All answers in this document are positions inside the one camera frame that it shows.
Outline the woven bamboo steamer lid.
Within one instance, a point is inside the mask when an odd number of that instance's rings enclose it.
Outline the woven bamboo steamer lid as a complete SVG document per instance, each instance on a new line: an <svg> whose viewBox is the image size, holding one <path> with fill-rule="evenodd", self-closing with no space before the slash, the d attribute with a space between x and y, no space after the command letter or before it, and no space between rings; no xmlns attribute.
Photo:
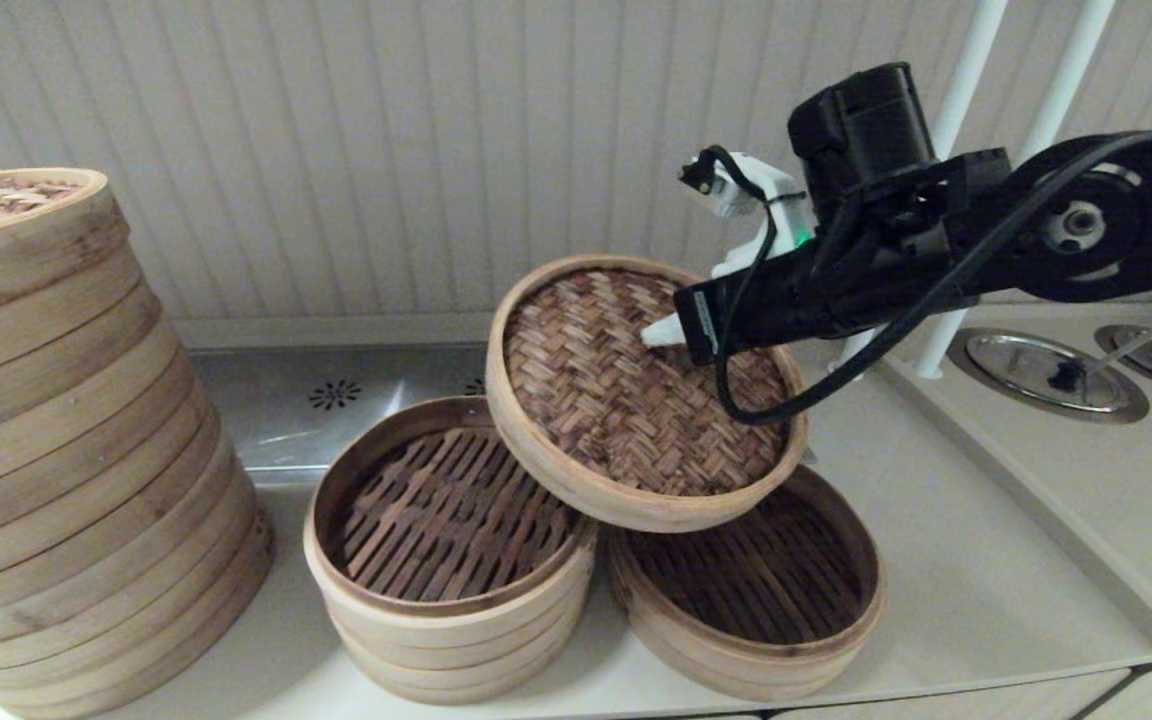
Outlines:
<svg viewBox="0 0 1152 720"><path fill-rule="evenodd" d="M803 461L805 415L736 423L712 369L641 340L695 283L664 263L581 255L531 270L495 310L485 378L495 427L536 480L590 518L653 533L717 526Z"/></svg>

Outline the low bamboo steamer basket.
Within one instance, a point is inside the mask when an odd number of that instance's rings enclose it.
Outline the low bamboo steamer basket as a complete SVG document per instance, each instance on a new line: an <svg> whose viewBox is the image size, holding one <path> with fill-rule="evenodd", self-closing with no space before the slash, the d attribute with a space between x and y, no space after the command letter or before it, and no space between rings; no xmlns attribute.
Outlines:
<svg viewBox="0 0 1152 720"><path fill-rule="evenodd" d="M886 606L867 526L809 468L726 524L611 528L605 539L612 593L636 637L673 670L741 700L820 691L859 655Z"/></svg>

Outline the tall bamboo steamer stack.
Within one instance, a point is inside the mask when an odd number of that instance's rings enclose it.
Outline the tall bamboo steamer stack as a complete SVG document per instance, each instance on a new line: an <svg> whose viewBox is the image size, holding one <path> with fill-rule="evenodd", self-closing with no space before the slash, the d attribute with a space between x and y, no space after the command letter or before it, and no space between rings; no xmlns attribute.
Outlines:
<svg viewBox="0 0 1152 720"><path fill-rule="evenodd" d="M131 250L0 305L0 707L73 720L156 691L247 611L273 559Z"/></svg>

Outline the white metal pole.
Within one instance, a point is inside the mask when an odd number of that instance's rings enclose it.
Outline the white metal pole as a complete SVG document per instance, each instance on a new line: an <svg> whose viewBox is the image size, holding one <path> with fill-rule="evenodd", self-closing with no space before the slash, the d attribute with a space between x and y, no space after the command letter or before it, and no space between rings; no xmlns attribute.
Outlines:
<svg viewBox="0 0 1152 720"><path fill-rule="evenodd" d="M1094 51L1100 45L1115 3L1116 0L1083 0L1062 55L1053 70L1048 86L1044 90L1043 101L1021 145L1021 160L1032 158L1038 151L1047 149L1053 141L1056 141L1076 91L1085 78Z"/></svg>
<svg viewBox="0 0 1152 720"><path fill-rule="evenodd" d="M938 158L950 156L957 141L961 127L972 105L984 68L996 40L1009 0L975 0L972 23L969 24L967 38L957 56L954 73L941 109L938 111L931 132L933 147ZM914 372L920 378L935 381L942 377L941 363L945 361L948 346L952 344L961 324L967 318L967 310L952 310L950 313L937 314L931 334L925 342L918 359L914 363Z"/></svg>

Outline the stainless steel vented panel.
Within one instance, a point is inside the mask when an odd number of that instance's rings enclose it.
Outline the stainless steel vented panel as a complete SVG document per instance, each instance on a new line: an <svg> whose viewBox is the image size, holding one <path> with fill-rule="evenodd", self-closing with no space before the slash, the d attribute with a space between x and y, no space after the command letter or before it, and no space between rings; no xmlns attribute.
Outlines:
<svg viewBox="0 0 1152 720"><path fill-rule="evenodd" d="M483 344L244 348L192 361L257 486L312 486L379 420L482 395Z"/></svg>

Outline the white counter cabinet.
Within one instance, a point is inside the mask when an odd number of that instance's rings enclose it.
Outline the white counter cabinet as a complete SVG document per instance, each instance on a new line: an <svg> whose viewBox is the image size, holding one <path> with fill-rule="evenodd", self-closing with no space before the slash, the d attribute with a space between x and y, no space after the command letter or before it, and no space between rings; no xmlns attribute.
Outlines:
<svg viewBox="0 0 1152 720"><path fill-rule="evenodd" d="M1152 662L901 700L647 720L1152 720Z"/></svg>

